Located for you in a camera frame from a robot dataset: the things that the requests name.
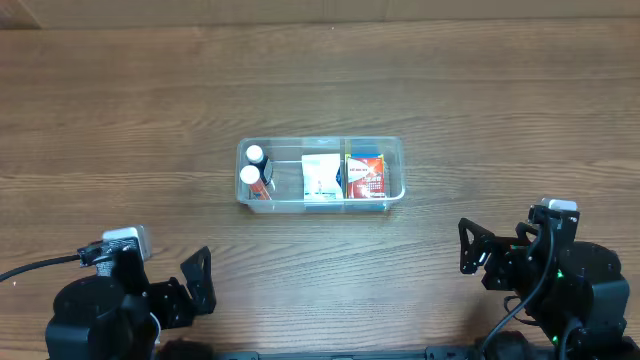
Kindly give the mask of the orange bottle white cap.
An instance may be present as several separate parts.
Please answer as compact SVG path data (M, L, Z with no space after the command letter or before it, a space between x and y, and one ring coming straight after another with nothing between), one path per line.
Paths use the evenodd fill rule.
M254 165L246 165L240 171L241 181L249 187L251 195L257 200L270 200L271 196L263 182L259 169Z

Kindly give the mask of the red medicine box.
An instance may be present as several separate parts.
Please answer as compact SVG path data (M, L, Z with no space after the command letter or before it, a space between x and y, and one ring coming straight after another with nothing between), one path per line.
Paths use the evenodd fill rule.
M348 154L346 170L349 199L385 197L385 162L382 154Z

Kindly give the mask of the black bottle white cap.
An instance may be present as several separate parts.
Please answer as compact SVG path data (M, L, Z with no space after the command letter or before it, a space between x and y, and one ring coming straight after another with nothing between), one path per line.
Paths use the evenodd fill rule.
M251 145L246 149L245 155L249 163L258 168L265 185L272 183L273 166L270 158L259 145Z

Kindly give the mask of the blue yellow VapoDrops box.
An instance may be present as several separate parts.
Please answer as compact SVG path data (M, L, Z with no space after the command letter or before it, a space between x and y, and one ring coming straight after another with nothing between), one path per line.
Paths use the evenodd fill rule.
M348 138L345 140L345 156L355 158L375 158L383 154L377 138Z

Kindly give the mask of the white blue medicine box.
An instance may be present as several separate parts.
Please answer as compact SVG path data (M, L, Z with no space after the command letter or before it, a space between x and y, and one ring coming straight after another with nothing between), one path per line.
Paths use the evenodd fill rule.
M301 157L304 200L342 200L342 162L339 153Z

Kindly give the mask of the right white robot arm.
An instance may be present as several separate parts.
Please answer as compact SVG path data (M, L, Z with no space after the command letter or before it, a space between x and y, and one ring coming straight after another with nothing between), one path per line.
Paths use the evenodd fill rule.
M505 316L476 344L479 359L636 359L625 334L630 285L618 255L575 238L576 211L531 209L515 236L463 218L460 270L484 269L484 287L504 291Z

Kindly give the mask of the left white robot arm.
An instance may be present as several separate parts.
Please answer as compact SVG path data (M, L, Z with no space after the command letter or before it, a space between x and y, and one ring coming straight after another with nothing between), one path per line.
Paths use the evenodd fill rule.
M206 246L181 263L186 285L174 277L151 283L138 250L82 252L80 259L109 271L74 281L56 295L45 331L51 359L152 359L163 330L189 327L215 309Z

